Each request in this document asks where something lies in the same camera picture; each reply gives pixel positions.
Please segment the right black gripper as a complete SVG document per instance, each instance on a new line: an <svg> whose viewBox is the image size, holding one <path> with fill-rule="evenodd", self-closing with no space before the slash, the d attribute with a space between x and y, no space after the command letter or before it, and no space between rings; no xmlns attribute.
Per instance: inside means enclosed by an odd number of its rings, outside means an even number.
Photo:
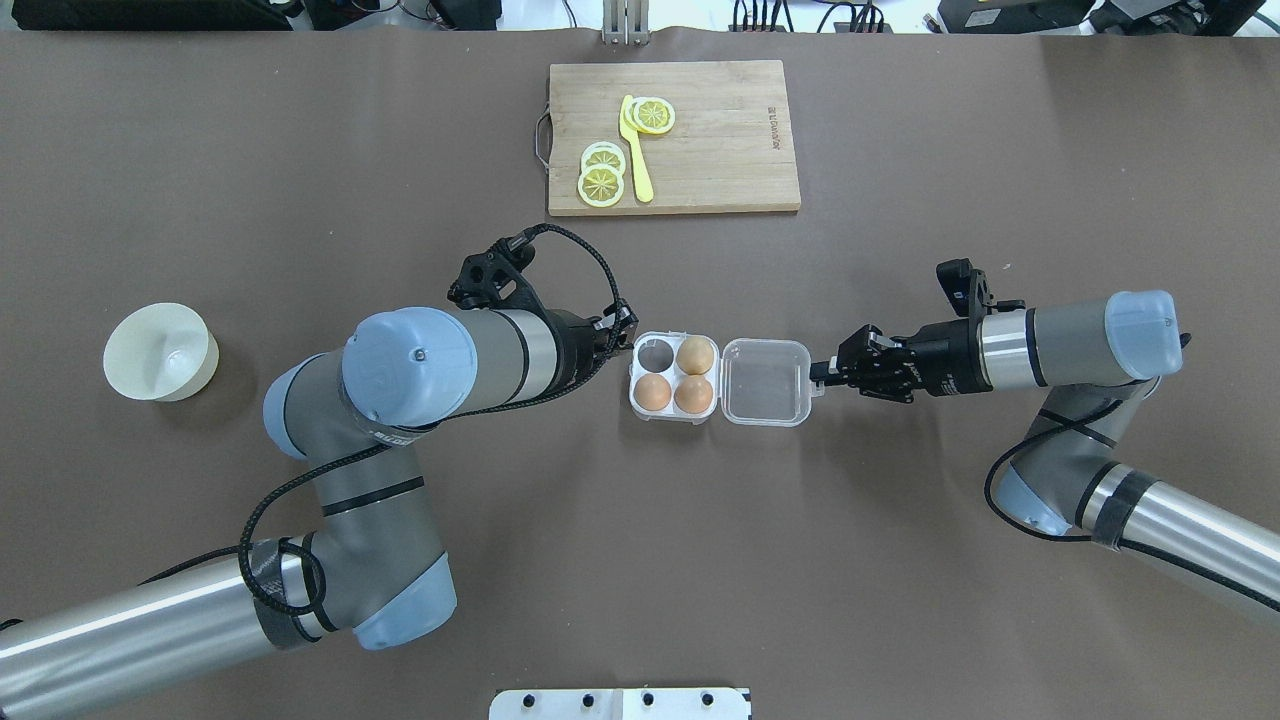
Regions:
<svg viewBox="0 0 1280 720"><path fill-rule="evenodd" d="M911 404L919 389L933 397L991 391L982 360L979 323L952 320L922 327L911 336L888 336L867 324L837 348L836 360L813 363L812 383L852 387L867 397Z"/></svg>

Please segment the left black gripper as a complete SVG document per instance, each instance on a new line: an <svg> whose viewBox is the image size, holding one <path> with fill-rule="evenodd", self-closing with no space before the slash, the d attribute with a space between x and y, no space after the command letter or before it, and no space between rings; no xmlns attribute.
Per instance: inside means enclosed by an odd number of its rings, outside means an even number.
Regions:
<svg viewBox="0 0 1280 720"><path fill-rule="evenodd" d="M628 305L611 305L604 316L577 316L548 311L548 329L556 342L557 366L548 392L571 388L589 379L609 359L631 348L630 337L637 318Z"/></svg>

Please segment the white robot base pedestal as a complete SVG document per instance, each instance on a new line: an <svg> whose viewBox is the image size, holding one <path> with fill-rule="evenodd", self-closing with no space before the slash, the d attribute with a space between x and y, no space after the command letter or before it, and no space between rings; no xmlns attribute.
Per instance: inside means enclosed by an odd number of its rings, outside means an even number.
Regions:
<svg viewBox="0 0 1280 720"><path fill-rule="evenodd" d="M490 702L489 719L753 719L749 689L635 687L508 689Z"/></svg>

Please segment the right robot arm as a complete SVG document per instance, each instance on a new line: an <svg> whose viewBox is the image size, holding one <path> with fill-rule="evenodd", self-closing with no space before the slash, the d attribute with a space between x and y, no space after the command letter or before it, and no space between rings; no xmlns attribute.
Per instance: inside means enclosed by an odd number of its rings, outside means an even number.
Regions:
<svg viewBox="0 0 1280 720"><path fill-rule="evenodd" d="M814 386L909 404L1046 388L1027 434L991 465L987 506L1039 541L1092 543L1156 562L1230 603L1277 616L1277 534L1121 462L1140 405L1178 372L1184 336L1170 293L1119 292L1056 307L950 292L957 319L886 336L865 325L814 363Z"/></svg>

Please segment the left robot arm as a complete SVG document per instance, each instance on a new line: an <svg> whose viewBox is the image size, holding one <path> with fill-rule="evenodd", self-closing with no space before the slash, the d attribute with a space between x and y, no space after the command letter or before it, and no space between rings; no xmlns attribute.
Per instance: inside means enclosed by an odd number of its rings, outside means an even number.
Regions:
<svg viewBox="0 0 1280 720"><path fill-rule="evenodd" d="M274 380L264 425L308 470L324 524L255 539L113 597L3 633L3 716L69 719L351 630L366 650L454 614L449 557L413 451L442 421L529 407L582 384L635 323L517 307L403 307Z"/></svg>

